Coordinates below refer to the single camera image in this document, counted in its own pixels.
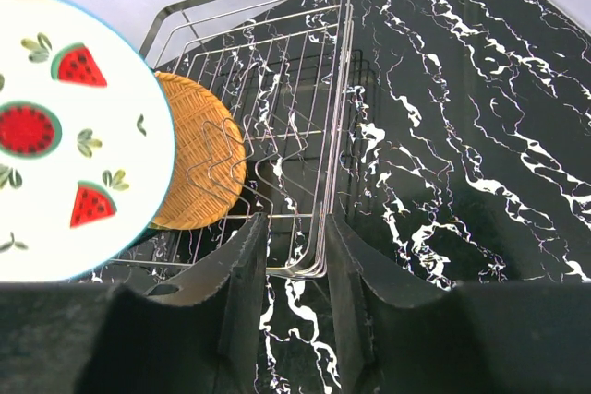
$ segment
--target plate rim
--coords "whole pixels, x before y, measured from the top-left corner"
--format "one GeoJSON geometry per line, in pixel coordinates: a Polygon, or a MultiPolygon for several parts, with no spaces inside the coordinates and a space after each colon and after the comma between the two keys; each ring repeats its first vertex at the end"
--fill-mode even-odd
{"type": "Polygon", "coordinates": [[[156,78],[156,76],[154,76],[153,70],[152,68],[146,63],[146,60],[139,54],[139,52],[133,47],[133,45],[123,36],[123,34],[121,34],[119,31],[117,31],[115,28],[113,28],[109,23],[107,23],[104,19],[100,18],[99,16],[97,16],[96,14],[92,13],[91,11],[89,11],[89,9],[85,8],[84,6],[79,5],[78,3],[72,1],[72,0],[57,0],[63,4],[66,4],[68,6],[73,7],[74,9],[78,10],[79,12],[86,14],[87,16],[93,18],[94,20],[98,21],[99,23],[101,23],[104,27],[106,27],[108,30],[110,30],[111,32],[113,32],[125,45],[127,45],[127,47],[129,47],[129,49],[133,52],[133,54],[136,55],[136,57],[139,59],[139,61],[146,67],[146,69],[148,69],[151,73],[152,79],[155,82],[155,84],[158,86],[160,93],[161,93],[161,97],[164,101],[164,103],[166,104],[166,109],[168,110],[168,118],[170,119],[170,124],[171,127],[173,129],[173,157],[172,157],[172,164],[170,165],[170,174],[169,174],[169,180],[168,180],[168,186],[166,187],[166,190],[164,192],[164,195],[161,198],[161,202],[158,205],[158,208],[154,211],[154,214],[151,216],[151,219],[149,221],[146,222],[146,225],[143,227],[143,229],[131,240],[131,242],[129,242],[127,245],[121,246],[117,252],[115,254],[113,254],[112,256],[110,256],[109,258],[107,258],[106,260],[104,260],[103,262],[95,265],[94,267],[90,268],[90,269],[85,269],[83,271],[81,271],[80,273],[70,276],[70,277],[65,277],[65,278],[60,278],[60,279],[41,279],[41,280],[34,280],[34,281],[25,281],[25,282],[29,282],[29,283],[34,283],[34,282],[41,282],[41,281],[68,281],[68,280],[74,280],[98,267],[102,267],[104,264],[106,264],[106,262],[108,262],[109,260],[111,260],[113,257],[117,256],[118,254],[121,254],[123,251],[125,251],[126,249],[128,249],[131,245],[133,245],[134,243],[136,243],[136,241],[140,238],[140,236],[145,233],[145,231],[147,229],[149,229],[150,224],[152,223],[153,219],[158,215],[158,213],[160,212],[160,208],[162,207],[164,201],[166,200],[166,196],[168,196],[168,193],[170,191],[170,188],[173,184],[173,177],[175,174],[175,165],[176,165],[176,132],[175,132],[175,119],[173,118],[173,110],[170,106],[170,102],[166,99],[166,94],[164,93],[164,89],[162,87],[162,85],[160,84],[160,82],[158,81],[158,78],[156,78]]]}

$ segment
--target round woven tray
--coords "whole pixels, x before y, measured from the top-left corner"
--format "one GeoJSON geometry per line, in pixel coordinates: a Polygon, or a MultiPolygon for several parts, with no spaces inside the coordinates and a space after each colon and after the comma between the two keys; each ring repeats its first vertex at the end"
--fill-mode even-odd
{"type": "Polygon", "coordinates": [[[176,161],[173,182],[151,227],[192,230],[211,225],[236,203],[247,176],[240,129],[199,83],[169,73],[156,77],[173,111],[176,161]]]}

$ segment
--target marble pattern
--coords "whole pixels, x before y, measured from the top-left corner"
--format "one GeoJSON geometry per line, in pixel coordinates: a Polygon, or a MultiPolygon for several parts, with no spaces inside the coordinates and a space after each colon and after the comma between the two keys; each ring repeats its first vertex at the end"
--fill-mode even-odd
{"type": "MultiPolygon", "coordinates": [[[[253,28],[327,2],[287,2],[253,28]]],[[[459,281],[589,281],[588,36],[545,0],[352,2],[355,74],[336,211],[370,245],[444,290],[459,281]]],[[[306,25],[324,19],[307,17],[306,25]]],[[[264,38],[246,28],[238,39],[264,38]]],[[[224,37],[226,46],[236,43],[224,37]]],[[[252,63],[234,54],[223,64],[236,61],[252,63]]],[[[264,124],[277,73],[264,58],[250,68],[264,124]]],[[[281,166],[281,156],[275,160],[281,166]]],[[[285,185],[280,174],[277,184],[285,185]]],[[[188,233],[178,254],[191,262],[204,233],[211,249],[238,227],[188,233]]],[[[305,229],[300,235],[307,238],[305,229]]],[[[259,352],[259,393],[340,391],[326,279],[268,278],[259,352]]]]}

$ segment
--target plate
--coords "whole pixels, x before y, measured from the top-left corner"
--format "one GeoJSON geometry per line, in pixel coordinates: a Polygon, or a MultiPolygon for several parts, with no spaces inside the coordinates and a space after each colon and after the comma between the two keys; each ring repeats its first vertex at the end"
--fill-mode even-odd
{"type": "Polygon", "coordinates": [[[60,281],[163,203],[175,131],[137,53],[65,0],[0,0],[0,281],[60,281]]]}

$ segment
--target wire rack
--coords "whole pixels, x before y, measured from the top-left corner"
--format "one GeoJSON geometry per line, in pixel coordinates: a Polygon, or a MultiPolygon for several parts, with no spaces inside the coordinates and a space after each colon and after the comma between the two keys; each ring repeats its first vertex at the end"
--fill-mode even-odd
{"type": "MultiPolygon", "coordinates": [[[[155,69],[196,80],[230,110],[247,151],[242,193],[235,205],[228,205],[228,214],[212,226],[172,237],[161,233],[151,240],[153,252],[148,257],[121,256],[110,263],[158,269],[161,278],[171,277],[221,246],[250,216],[263,211],[270,224],[268,273],[320,277],[326,272],[324,218],[333,210],[339,147],[347,131],[343,117],[353,38],[351,2],[270,0],[189,20],[187,11],[206,1],[214,0],[187,0],[165,8],[140,53],[144,57],[157,54],[155,69]],[[204,22],[268,6],[274,7],[261,19],[242,22],[230,31],[204,37],[197,33],[204,22]],[[185,23],[163,37],[162,24],[173,14],[181,15],[185,23]],[[178,44],[175,35],[187,30],[192,35],[178,44]],[[176,56],[163,63],[171,46],[176,56]]],[[[228,146],[227,158],[209,160],[208,171],[225,163],[232,173],[236,165],[227,162],[236,140],[227,136],[224,125],[206,123],[202,130],[205,137],[210,131],[223,133],[228,146]]],[[[190,168],[187,180],[192,183],[190,168]]],[[[214,183],[205,191],[220,196],[218,186],[214,183]]]]}

